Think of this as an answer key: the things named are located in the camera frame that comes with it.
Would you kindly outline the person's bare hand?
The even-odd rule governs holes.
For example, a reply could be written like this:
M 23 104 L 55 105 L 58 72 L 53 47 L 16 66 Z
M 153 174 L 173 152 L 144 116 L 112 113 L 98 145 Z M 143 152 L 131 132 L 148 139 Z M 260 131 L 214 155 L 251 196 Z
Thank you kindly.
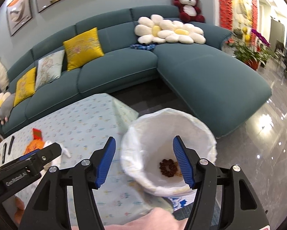
M 162 208 L 154 208 L 147 215 L 124 225 L 108 225 L 105 229 L 184 229 L 188 218 L 177 220 L 172 214 Z

